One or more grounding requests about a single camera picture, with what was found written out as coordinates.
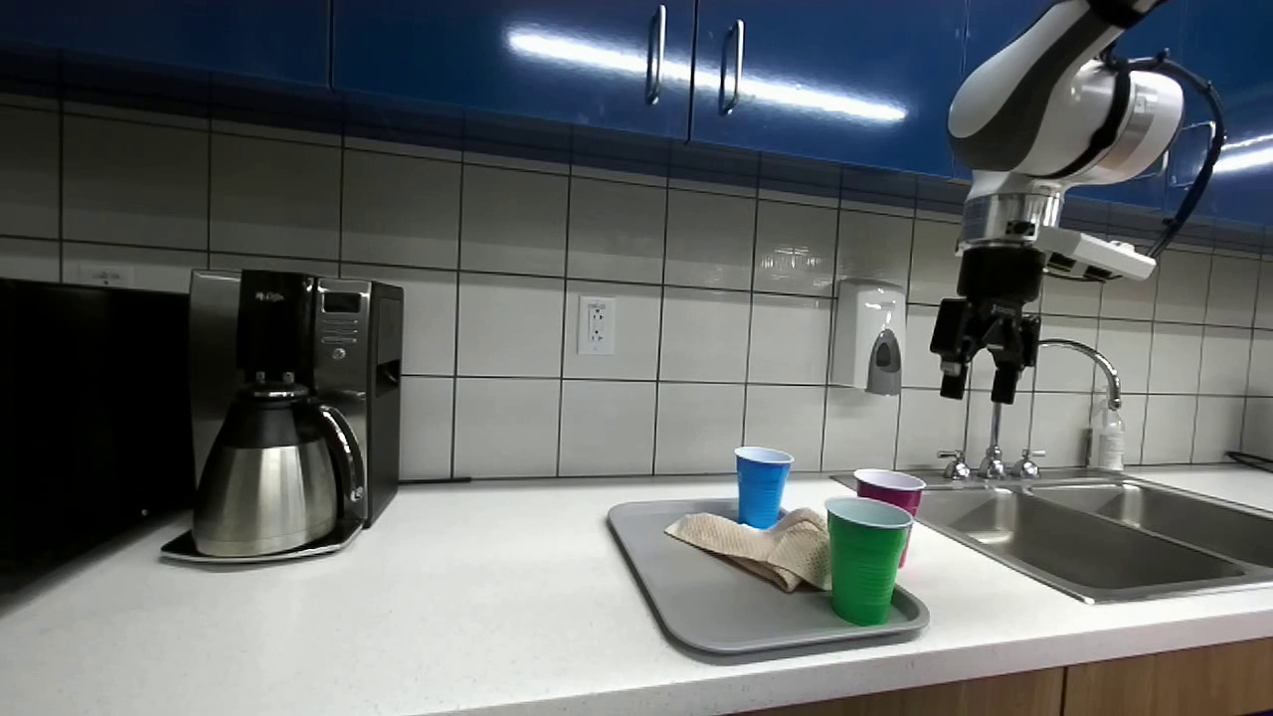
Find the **stainless steel carafe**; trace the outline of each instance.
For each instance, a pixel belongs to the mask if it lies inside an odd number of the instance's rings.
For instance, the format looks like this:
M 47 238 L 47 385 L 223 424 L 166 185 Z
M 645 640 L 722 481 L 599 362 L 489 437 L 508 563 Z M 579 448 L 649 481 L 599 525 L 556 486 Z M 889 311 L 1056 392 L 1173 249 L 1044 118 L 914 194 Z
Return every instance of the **stainless steel carafe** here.
M 202 558 L 267 558 L 347 535 L 364 522 L 351 424 L 303 385 L 242 389 L 194 491 Z

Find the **coffee carafe handle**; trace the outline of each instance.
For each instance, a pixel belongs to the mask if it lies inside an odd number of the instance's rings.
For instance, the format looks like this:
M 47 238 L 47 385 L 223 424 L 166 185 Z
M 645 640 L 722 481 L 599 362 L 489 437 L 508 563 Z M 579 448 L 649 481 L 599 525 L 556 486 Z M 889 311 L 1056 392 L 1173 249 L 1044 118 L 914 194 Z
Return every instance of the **coffee carafe handle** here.
M 353 531 L 364 525 L 364 502 L 365 502 L 365 474 L 364 474 L 364 448 L 353 440 L 353 429 L 347 416 L 320 401 L 320 416 L 328 421 L 328 440 L 335 452 L 335 474 L 337 474 L 337 535 Z

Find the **green cup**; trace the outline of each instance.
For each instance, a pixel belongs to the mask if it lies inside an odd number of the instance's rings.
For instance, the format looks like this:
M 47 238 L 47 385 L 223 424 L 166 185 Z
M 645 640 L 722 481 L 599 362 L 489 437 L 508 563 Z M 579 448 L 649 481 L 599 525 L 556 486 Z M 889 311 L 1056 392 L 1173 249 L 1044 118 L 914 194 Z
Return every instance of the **green cup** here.
M 832 608 L 852 624 L 884 624 L 912 511 L 872 495 L 827 502 Z

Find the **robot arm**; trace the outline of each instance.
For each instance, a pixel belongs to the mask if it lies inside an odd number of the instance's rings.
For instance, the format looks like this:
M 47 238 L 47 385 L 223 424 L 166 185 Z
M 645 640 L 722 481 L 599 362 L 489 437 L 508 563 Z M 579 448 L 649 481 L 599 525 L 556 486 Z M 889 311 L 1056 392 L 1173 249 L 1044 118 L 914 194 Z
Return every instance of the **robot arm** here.
M 1071 185 L 1125 183 L 1183 128 L 1183 82 L 1109 63 L 1116 38 L 1161 0 L 1059 0 L 1027 34 L 966 74 L 951 104 L 951 149 L 975 172 L 958 244 L 958 294 L 939 307 L 933 350 L 945 392 L 965 397 L 966 362 L 994 352 L 994 401 L 1034 366 L 1044 274 L 1149 279 L 1156 258 L 1059 225 Z

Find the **gray tray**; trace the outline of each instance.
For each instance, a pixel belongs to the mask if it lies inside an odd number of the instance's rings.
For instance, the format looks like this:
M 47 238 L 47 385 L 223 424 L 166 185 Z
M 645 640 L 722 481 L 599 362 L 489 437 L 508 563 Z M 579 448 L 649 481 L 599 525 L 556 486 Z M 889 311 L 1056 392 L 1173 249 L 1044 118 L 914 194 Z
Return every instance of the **gray tray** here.
M 731 502 L 629 502 L 608 509 L 608 531 L 629 558 L 641 591 L 665 637 L 693 657 L 743 659 L 810 649 L 860 649 L 908 640 L 929 624 L 924 602 L 894 588 L 884 624 L 852 624 L 816 588 L 782 591 L 778 584 L 699 551 L 665 529 L 684 511 L 726 511 Z

